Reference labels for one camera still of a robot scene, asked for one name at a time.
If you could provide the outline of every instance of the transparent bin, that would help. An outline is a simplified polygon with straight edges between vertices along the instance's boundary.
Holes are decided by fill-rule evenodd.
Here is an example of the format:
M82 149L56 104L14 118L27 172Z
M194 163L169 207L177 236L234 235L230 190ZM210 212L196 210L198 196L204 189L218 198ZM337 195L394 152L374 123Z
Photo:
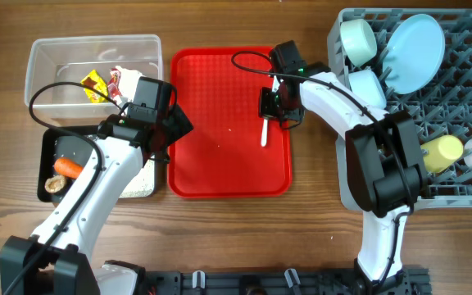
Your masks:
M122 66L163 79L161 41L153 34L39 39L32 45L25 78L25 105L36 91L60 81L80 82L91 70L108 82L110 69ZM73 119L106 118L117 113L111 103L90 103L82 88L59 86L42 93L34 112L68 124Z

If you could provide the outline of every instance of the orange carrot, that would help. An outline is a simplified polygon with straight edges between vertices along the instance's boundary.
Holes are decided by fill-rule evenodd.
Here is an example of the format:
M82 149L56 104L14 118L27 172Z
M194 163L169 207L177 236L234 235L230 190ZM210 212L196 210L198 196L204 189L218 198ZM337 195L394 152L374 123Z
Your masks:
M54 163L54 170L60 175L77 179L83 167L76 164L74 161L68 158L59 158Z

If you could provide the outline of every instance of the wooden surface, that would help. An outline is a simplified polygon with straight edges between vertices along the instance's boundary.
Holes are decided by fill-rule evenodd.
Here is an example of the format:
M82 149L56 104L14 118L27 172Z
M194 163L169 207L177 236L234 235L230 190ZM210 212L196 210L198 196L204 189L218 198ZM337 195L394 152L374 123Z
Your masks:
M35 192L44 128L23 103L35 39L157 34L168 79L170 59L181 48L294 39L308 61L327 61L326 37L344 7L472 7L472 1L425 0L59 2L0 5L0 248L11 234L30 235L52 211ZM148 270L352 267L361 247L361 214L340 202L335 139L312 114L292 132L294 180L282 197L184 201L161 175L154 197L118 202L92 265L116 259ZM406 227L402 260L430 268L435 294L472 294L472 210L417 212Z

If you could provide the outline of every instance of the light blue plate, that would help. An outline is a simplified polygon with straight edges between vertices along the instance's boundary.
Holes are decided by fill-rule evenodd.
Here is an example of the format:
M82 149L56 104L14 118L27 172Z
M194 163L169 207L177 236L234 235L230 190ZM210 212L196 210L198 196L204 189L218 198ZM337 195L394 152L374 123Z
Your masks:
M393 70L385 80L398 94L407 94L424 87L434 77L443 60L446 41L438 22L420 14L405 20L388 43L383 70Z

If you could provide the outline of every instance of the yellow snack package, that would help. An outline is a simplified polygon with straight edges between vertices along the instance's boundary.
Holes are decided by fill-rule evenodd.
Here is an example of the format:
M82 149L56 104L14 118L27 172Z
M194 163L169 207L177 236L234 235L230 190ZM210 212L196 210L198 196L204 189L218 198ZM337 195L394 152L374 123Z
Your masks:
M87 85L108 96L107 83L99 76L96 70L92 70L81 80L81 84ZM91 103L106 102L107 100L92 90L85 89L88 99Z

